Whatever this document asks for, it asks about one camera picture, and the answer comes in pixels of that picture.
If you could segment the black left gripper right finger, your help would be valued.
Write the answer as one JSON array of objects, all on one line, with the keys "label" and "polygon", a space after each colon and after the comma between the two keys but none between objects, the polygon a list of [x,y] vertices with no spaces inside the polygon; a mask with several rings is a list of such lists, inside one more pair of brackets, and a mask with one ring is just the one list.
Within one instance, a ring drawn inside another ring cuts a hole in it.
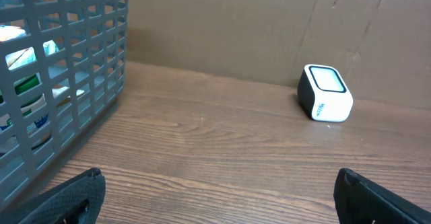
[{"label": "black left gripper right finger", "polygon": [[339,170],[333,197],[341,224],[430,224],[430,212],[348,168]]}]

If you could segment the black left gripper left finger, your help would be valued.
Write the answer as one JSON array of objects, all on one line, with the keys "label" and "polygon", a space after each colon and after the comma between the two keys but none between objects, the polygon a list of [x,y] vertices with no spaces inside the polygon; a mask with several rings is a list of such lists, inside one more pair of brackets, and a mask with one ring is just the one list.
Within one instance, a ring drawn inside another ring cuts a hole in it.
[{"label": "black left gripper left finger", "polygon": [[2,212],[1,224],[95,223],[105,194],[105,177],[93,167],[11,211]]}]

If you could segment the teal snack packet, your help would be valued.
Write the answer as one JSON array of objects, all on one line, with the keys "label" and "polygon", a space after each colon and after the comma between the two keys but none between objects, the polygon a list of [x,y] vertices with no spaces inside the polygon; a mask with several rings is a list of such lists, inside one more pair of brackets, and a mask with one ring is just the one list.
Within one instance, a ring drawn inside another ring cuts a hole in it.
[{"label": "teal snack packet", "polygon": [[[1,42],[7,42],[12,39],[21,38],[26,34],[26,31],[21,27],[1,25]],[[46,56],[59,51],[58,46],[53,40],[44,42],[43,49]],[[8,69],[13,70],[34,62],[36,60],[36,55],[34,53],[34,48],[30,47],[7,54],[5,56],[5,60]]]}]

